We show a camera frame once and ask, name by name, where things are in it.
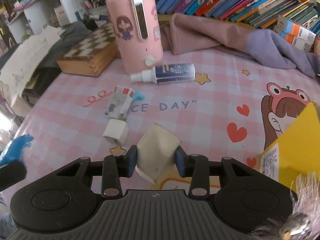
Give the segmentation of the yellow cardboard box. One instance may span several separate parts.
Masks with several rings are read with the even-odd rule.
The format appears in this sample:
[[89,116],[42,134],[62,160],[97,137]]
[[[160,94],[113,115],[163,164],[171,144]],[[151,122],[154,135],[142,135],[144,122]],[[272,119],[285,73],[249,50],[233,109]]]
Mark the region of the yellow cardboard box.
[[309,103],[289,128],[260,155],[259,171],[297,191],[298,176],[320,169],[319,105]]

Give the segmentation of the wooden chess board box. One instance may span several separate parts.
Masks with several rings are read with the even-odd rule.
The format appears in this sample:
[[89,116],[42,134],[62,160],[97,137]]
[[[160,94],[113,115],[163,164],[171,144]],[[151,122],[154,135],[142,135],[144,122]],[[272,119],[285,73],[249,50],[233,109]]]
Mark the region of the wooden chess board box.
[[57,59],[65,74],[99,76],[117,57],[118,47],[111,23],[105,23]]

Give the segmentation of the white paper sheets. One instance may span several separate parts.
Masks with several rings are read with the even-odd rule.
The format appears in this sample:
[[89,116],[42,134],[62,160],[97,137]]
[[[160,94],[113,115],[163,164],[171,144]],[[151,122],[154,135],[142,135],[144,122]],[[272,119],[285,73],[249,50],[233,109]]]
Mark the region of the white paper sheets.
[[60,27],[47,26],[39,35],[32,35],[18,46],[1,70],[1,84],[8,101],[14,102],[22,95],[37,66],[64,32]]

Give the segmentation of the orange white boxes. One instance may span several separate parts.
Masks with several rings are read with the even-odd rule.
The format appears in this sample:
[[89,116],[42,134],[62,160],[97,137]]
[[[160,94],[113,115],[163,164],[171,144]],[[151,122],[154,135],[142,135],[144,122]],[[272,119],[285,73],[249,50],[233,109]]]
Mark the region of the orange white boxes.
[[316,34],[284,16],[278,17],[273,31],[289,42],[289,44],[306,53],[310,52],[316,38]]

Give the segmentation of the row of leaning books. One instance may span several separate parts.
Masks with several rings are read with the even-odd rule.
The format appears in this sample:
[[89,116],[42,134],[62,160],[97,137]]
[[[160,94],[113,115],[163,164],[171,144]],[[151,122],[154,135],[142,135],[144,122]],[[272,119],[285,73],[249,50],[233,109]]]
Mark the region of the row of leaning books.
[[159,0],[156,11],[158,14],[212,17],[259,29],[272,28],[280,15],[305,27],[319,19],[318,4],[312,0]]

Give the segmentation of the pink purple cloth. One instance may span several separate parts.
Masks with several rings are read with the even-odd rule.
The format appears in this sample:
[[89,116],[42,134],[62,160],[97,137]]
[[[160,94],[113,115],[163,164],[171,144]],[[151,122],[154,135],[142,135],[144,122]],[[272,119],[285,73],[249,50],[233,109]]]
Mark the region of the pink purple cloth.
[[215,48],[255,59],[266,67],[298,69],[313,79],[319,75],[319,56],[296,48],[270,29],[173,14],[160,32],[163,49],[174,55]]

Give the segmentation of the blue glove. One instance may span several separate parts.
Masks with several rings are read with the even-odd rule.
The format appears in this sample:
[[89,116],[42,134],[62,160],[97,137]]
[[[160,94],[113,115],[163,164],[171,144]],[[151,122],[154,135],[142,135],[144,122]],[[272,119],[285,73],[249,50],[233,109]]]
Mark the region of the blue glove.
[[24,134],[11,140],[1,152],[0,165],[7,165],[13,161],[23,161],[23,151],[26,147],[31,148],[34,137]]

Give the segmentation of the small white cube eraser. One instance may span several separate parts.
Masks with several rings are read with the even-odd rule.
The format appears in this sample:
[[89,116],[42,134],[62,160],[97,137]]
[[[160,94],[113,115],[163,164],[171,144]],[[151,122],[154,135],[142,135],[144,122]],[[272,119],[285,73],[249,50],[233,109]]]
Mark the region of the small white cube eraser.
[[128,132],[129,127],[125,121],[110,119],[103,132],[103,137],[112,144],[123,146]]

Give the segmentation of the pink checkered tablecloth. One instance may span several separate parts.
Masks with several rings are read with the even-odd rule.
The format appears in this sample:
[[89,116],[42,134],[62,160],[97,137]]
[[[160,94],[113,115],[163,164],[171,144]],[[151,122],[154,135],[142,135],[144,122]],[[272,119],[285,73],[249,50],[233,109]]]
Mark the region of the pink checkered tablecloth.
[[210,160],[231,156],[258,168],[265,135],[261,100],[267,84],[303,90],[319,102],[319,84],[296,69],[284,70],[215,50],[174,56],[166,63],[193,63],[200,81],[156,85],[132,83],[120,60],[99,77],[60,74],[25,118],[19,134],[31,134],[33,143],[24,152],[25,180],[1,193],[9,203],[25,185],[80,157],[103,160],[114,149],[103,136],[110,94],[116,86],[131,87],[144,95],[127,115],[129,133],[125,148],[139,142],[155,123],[181,140],[187,153]]

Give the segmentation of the teal plastic piece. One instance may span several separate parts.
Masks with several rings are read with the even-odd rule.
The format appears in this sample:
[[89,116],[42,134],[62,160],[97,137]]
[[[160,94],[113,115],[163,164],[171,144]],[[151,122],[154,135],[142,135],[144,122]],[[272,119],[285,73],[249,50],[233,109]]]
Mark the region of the teal plastic piece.
[[135,101],[142,101],[145,99],[145,96],[141,94],[139,91],[135,91],[133,97],[132,97],[132,102]]

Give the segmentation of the white shelf unit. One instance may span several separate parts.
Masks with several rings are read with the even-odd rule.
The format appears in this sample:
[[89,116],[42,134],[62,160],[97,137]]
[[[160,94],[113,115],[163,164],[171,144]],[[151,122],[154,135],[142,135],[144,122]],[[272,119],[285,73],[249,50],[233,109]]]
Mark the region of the white shelf unit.
[[6,24],[16,43],[23,41],[28,32],[39,34],[45,25],[56,17],[60,26],[68,25],[82,18],[92,10],[103,7],[104,0],[14,0],[19,5],[12,12],[13,17]]

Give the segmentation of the white blue spray bottle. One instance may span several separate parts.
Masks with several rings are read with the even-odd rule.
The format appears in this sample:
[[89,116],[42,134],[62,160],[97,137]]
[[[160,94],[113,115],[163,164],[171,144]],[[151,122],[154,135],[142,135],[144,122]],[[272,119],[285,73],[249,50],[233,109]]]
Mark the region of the white blue spray bottle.
[[195,80],[195,66],[192,63],[163,64],[140,73],[130,75],[132,82],[165,83],[187,82]]

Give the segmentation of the beige sponge block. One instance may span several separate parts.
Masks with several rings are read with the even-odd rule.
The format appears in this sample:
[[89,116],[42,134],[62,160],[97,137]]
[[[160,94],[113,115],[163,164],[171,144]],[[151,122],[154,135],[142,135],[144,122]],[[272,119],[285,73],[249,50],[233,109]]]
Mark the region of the beige sponge block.
[[165,127],[155,123],[137,144],[136,171],[156,184],[160,175],[175,163],[175,152],[181,140]]

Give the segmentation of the pink cylindrical humidifier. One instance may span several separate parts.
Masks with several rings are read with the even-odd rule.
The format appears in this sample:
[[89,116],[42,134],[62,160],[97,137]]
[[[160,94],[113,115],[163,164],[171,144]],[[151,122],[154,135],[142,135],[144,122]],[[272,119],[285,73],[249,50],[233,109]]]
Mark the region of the pink cylindrical humidifier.
[[155,0],[106,0],[126,74],[161,63],[163,48]]

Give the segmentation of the small white red packet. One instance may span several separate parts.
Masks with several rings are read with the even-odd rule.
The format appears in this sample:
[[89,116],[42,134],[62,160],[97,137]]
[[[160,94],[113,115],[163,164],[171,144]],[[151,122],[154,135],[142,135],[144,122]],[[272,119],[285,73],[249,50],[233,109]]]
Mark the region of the small white red packet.
[[135,90],[131,87],[116,86],[106,106],[105,115],[112,119],[126,121],[134,94]]

